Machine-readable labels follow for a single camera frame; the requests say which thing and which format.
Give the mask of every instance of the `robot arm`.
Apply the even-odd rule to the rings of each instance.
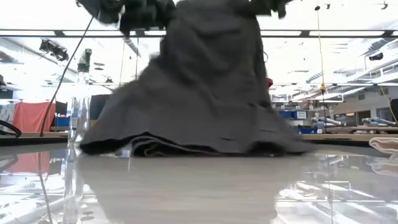
[[[76,0],[103,24],[120,24],[120,31],[129,37],[130,30],[167,26],[175,9],[172,0]]]

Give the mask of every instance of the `red fabric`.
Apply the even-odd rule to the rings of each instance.
[[[12,124],[22,132],[40,132],[45,110],[49,103],[18,103],[15,106]],[[45,121],[44,131],[50,131],[54,119],[55,104],[50,107],[49,115]]]
[[[266,78],[266,80],[267,80],[268,88],[274,84],[274,81],[272,79]]]
[[[19,154],[18,162],[8,168],[8,172],[15,174],[18,172],[30,172],[39,174],[39,153],[42,155],[41,165],[42,174],[48,173],[50,169],[50,152],[35,152]]]

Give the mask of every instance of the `gray cloth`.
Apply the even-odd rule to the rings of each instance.
[[[311,151],[272,109],[259,24],[237,15],[236,2],[179,2],[160,55],[111,96],[83,152],[112,152],[145,135],[226,154]]]

